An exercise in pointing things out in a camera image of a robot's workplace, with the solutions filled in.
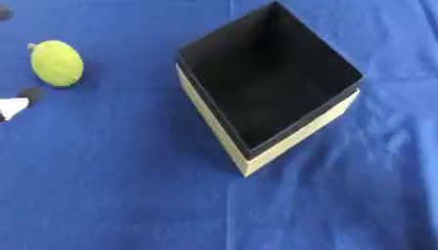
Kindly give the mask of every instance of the lime stem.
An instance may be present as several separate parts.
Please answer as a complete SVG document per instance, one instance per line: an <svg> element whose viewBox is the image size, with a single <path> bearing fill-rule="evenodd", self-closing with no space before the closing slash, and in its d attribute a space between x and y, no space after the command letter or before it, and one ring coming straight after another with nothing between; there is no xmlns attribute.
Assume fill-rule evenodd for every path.
<svg viewBox="0 0 438 250"><path fill-rule="evenodd" d="M35 47L36 47L36 44L34 44L34 43L27 44L27 49L29 49L29 50L33 50Z"/></svg>

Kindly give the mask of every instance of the black object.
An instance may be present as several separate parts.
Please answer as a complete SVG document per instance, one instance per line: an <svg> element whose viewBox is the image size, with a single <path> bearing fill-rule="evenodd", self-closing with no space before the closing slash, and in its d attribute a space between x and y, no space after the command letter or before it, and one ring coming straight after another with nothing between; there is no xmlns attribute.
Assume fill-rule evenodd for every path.
<svg viewBox="0 0 438 250"><path fill-rule="evenodd" d="M246 159L351 96L362 78L277 2L184 47L178 64Z"/></svg>
<svg viewBox="0 0 438 250"><path fill-rule="evenodd" d="M17 95L17 97L29 99L28 107L30 107L30 106L33 106L34 104L38 103L41 100L42 94L43 94L43 91L41 88L28 87L28 88L21 90L19 92L19 94Z"/></svg>
<svg viewBox="0 0 438 250"><path fill-rule="evenodd" d="M0 21L9 20L14 15L12 9L5 4L0 4Z"/></svg>

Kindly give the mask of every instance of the blue tablecloth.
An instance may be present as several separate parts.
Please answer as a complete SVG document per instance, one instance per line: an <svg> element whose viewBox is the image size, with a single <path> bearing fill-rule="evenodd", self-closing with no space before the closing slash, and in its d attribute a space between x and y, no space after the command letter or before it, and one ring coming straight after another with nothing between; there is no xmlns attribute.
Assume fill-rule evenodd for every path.
<svg viewBox="0 0 438 250"><path fill-rule="evenodd" d="M266 2L6 0L0 97L41 85L30 42L66 41L86 72L0 126L0 249L436 249L436 0L282 1L367 77L345 115L244 179L175 54Z"/></svg>

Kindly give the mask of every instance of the cardboard box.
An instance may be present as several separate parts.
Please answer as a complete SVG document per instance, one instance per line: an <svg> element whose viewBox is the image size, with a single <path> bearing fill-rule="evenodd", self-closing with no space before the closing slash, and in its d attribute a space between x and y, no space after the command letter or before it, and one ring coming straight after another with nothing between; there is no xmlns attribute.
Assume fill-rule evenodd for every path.
<svg viewBox="0 0 438 250"><path fill-rule="evenodd" d="M245 176L342 114L362 78L276 2L182 48L177 71Z"/></svg>

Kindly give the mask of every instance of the black and white object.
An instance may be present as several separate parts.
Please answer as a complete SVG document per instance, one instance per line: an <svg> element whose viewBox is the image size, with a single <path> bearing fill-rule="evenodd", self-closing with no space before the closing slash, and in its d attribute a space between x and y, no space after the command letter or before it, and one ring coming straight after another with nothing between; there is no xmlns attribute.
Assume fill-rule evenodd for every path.
<svg viewBox="0 0 438 250"><path fill-rule="evenodd" d="M0 123L11 120L18 113L37 103L41 89L32 87L22 90L16 98L0 99Z"/></svg>

